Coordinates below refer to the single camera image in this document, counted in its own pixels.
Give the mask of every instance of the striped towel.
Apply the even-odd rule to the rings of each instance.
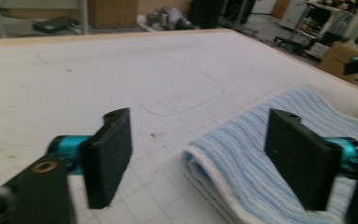
[[[337,177],[326,211],[305,211],[264,153],[270,108],[299,115],[320,136],[358,140],[358,119],[301,87],[191,142],[184,153],[186,176],[230,223],[342,223],[355,181]]]

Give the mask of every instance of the tabletop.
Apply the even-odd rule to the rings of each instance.
[[[358,118],[358,90],[228,30],[0,40],[0,185],[57,135],[92,135],[129,107],[134,153],[110,207],[79,223],[225,223],[181,170],[183,149],[268,98],[308,85]]]

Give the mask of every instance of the desk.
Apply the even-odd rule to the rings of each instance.
[[[358,90],[228,30],[0,40],[0,184],[60,134],[93,134],[131,108],[134,154],[110,208],[79,223],[225,223],[184,177],[192,139],[282,91],[311,85],[358,118]]]

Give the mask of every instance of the folded cloth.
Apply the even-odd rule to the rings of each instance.
[[[270,108],[299,115],[320,136],[358,140],[358,119],[301,87],[191,142],[184,152],[186,176],[229,223],[342,223],[356,182],[337,177],[326,211],[305,211],[264,152]]]

